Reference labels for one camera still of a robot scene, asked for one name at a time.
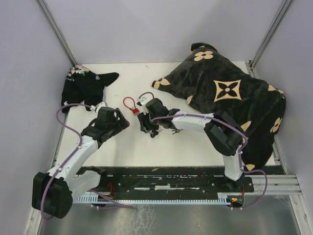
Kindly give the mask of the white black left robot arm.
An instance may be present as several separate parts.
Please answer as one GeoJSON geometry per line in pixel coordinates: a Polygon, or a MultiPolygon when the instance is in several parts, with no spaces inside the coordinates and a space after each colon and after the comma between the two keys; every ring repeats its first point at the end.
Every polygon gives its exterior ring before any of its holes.
{"type": "Polygon", "coordinates": [[[84,193],[107,188],[105,170],[91,167],[81,175],[78,171],[103,143],[129,125],[119,108],[100,107],[97,117],[81,133],[75,131],[79,140],[72,151],[48,172],[38,172],[33,178],[32,207],[40,211],[43,219],[47,215],[64,218],[84,193]]]}

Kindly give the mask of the black headed key pair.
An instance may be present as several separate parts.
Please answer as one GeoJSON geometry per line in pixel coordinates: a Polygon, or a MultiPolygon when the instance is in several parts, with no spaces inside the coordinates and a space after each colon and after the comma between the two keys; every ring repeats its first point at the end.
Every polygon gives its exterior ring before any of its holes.
{"type": "Polygon", "coordinates": [[[151,138],[154,138],[155,136],[157,136],[158,135],[158,131],[151,131],[150,132],[150,137],[151,138]]]}

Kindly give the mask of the red cable padlock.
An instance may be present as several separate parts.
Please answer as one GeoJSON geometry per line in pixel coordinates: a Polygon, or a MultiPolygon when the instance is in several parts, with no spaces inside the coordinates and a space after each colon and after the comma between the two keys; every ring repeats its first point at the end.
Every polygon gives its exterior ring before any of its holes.
{"type": "Polygon", "coordinates": [[[139,111],[139,109],[137,108],[136,102],[135,102],[135,100],[134,100],[132,97],[130,97],[130,96],[125,97],[125,98],[123,99],[123,105],[124,105],[127,109],[129,109],[135,116],[139,115],[140,111],[139,111]],[[127,101],[129,101],[129,100],[132,102],[132,106],[127,105],[127,101]]]}

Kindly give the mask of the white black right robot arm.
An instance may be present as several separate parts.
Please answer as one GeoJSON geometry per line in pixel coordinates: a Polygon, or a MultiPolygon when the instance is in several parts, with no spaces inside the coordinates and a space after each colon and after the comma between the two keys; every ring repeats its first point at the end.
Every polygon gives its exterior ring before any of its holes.
{"type": "Polygon", "coordinates": [[[208,114],[192,114],[180,109],[167,109],[158,98],[137,99],[142,112],[137,115],[140,130],[153,138],[161,129],[170,129],[173,133],[192,130],[205,133],[214,148],[223,156],[224,185],[229,191],[242,186],[242,150],[247,137],[239,124],[225,111],[218,110],[208,114]]]}

